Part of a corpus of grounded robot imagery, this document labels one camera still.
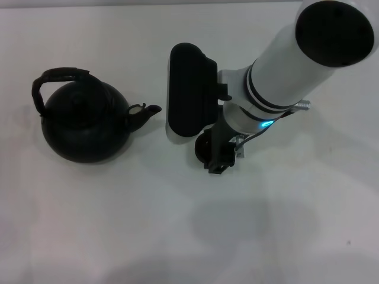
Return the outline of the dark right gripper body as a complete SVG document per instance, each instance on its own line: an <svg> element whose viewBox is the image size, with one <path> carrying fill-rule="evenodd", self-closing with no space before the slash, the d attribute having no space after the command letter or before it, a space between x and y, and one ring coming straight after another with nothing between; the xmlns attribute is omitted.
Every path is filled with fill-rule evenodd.
<svg viewBox="0 0 379 284"><path fill-rule="evenodd" d="M236 143L230 140L237 135L226 122L223 108L218 109L217 122L209 129L204 130L207 138L206 166L234 166L236 160Z"/></svg>

